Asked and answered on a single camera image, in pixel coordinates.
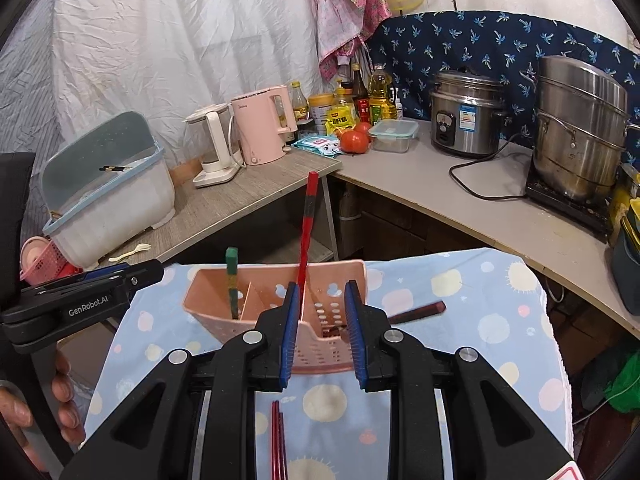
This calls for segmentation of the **person left hand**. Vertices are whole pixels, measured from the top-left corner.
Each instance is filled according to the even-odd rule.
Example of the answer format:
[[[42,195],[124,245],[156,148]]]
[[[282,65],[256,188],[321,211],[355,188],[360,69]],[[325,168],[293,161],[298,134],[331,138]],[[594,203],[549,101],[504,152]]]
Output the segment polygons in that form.
[[[70,363],[55,346],[1,347],[1,465],[10,479],[58,479],[84,438]]]

